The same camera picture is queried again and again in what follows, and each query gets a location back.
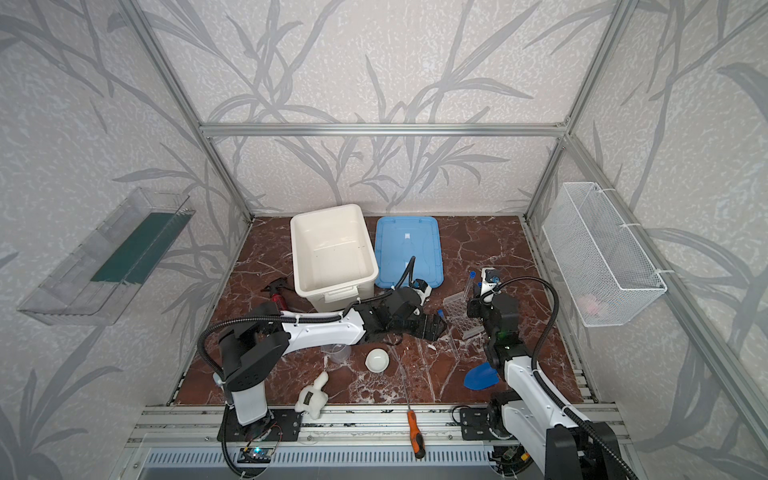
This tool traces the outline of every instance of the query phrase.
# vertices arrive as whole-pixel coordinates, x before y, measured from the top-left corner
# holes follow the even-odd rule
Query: orange screwdriver handle
[[[413,455],[416,458],[424,458],[427,455],[427,451],[424,449],[424,437],[422,437],[419,426],[416,425],[416,412],[413,410],[408,411],[408,425],[411,427],[411,446],[413,447]]]

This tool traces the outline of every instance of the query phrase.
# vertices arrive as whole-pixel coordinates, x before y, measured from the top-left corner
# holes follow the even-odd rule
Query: wallpaper
[[[0,474],[107,478],[164,404],[247,225],[112,2],[0,4]],[[19,303],[135,187],[197,211],[113,326]]]
[[[462,123],[489,105],[483,122],[563,121],[614,7],[595,0],[140,3],[208,122]]]
[[[765,392],[768,2],[638,9],[576,134]],[[563,181],[568,155],[532,217]],[[560,281],[557,287],[565,286]],[[621,327],[568,316],[601,401],[622,411],[649,478],[768,478],[768,460],[663,298]]]
[[[625,35],[577,134],[768,395],[768,2],[673,2]]]
[[[371,214],[521,213],[554,147],[549,137],[217,140],[251,210],[280,216],[347,203]]]

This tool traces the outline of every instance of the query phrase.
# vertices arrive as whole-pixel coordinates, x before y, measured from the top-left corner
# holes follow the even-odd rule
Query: bin handle
[[[343,300],[345,298],[354,296],[357,296],[357,285],[352,285],[347,288],[342,288],[341,290],[334,290],[332,292],[323,294],[323,297],[326,299],[327,303],[336,302],[337,300]]]

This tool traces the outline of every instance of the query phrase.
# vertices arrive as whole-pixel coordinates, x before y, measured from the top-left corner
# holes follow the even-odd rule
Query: green mat
[[[191,217],[191,214],[162,212],[147,215],[98,269],[91,282],[146,282]]]

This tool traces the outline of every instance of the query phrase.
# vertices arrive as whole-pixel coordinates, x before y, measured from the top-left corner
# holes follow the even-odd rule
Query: screwdriver
[[[416,412],[411,410],[411,401],[408,399],[408,386],[406,385],[406,369],[400,363],[402,369],[402,388],[406,393],[406,403],[408,403],[408,427],[410,428],[411,446],[413,447],[413,455],[416,458],[424,458],[427,455],[427,451],[424,449],[424,437],[422,436],[419,426],[416,424]]]

